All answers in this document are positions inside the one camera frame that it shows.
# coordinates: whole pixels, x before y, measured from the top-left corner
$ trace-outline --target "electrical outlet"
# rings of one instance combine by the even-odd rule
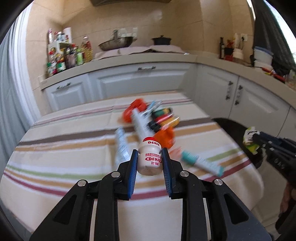
[[[244,37],[244,42],[248,41],[248,35],[247,34],[241,34],[241,37]]]

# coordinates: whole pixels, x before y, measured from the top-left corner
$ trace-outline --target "kitchen cabinet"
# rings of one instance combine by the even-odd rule
[[[180,89],[191,100],[196,102],[200,98],[203,66],[191,65],[184,75]]]
[[[279,136],[289,138],[296,141],[296,110],[290,107],[287,119],[279,133]]]
[[[211,118],[228,118],[237,81],[237,75],[203,66],[202,80],[200,88],[196,88],[195,102]]]
[[[53,111],[85,104],[94,100],[87,74],[64,80],[45,89]]]
[[[287,117],[289,105],[265,88],[239,78],[229,118],[246,127],[277,136]]]
[[[196,82],[197,67],[191,63],[144,63],[89,73],[96,100],[144,92],[181,90],[186,79]]]

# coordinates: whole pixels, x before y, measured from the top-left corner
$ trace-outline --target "black pot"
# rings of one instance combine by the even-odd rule
[[[153,38],[154,45],[170,45],[171,38],[166,38],[161,35],[159,38]]]

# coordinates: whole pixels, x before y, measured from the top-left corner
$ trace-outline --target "cabinet handle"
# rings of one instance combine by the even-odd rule
[[[153,70],[153,69],[156,69],[156,66],[152,66],[151,68],[149,68],[149,67],[146,67],[146,68],[139,67],[138,68],[138,71],[142,71],[142,70]]]
[[[58,87],[57,87],[57,90],[59,90],[59,89],[63,89],[63,88],[66,88],[66,87],[68,87],[70,84],[71,84],[71,82],[67,83],[67,84],[64,85],[64,86],[58,86]]]
[[[226,100],[229,100],[230,99],[230,91],[231,91],[231,86],[233,85],[233,82],[232,81],[229,81],[228,82],[228,87],[227,87],[227,92],[226,92]]]
[[[234,105],[238,105],[239,104],[239,99],[240,99],[240,96],[241,96],[241,94],[242,94],[242,86],[241,85],[239,85],[239,87],[238,87],[238,91],[237,91],[237,98],[236,98],[236,100],[235,100],[235,103],[234,103]]]

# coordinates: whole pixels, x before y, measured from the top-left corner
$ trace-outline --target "striped tablecloth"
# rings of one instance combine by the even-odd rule
[[[51,113],[24,135],[4,171],[0,198],[29,231],[38,227],[78,180],[100,180],[115,170],[114,131],[119,126],[126,130],[130,149],[138,148],[133,127],[124,123],[121,115],[139,97],[147,102],[163,100],[164,107],[173,108],[174,114],[180,116],[172,149],[181,147],[224,166],[222,179],[249,209],[262,198],[263,183],[255,167],[190,99],[177,92],[129,96]],[[201,179],[215,178],[198,168],[184,163],[182,166]],[[163,174],[152,177],[137,174],[132,200],[118,203],[120,239],[180,240],[181,213],[182,201],[168,198]]]

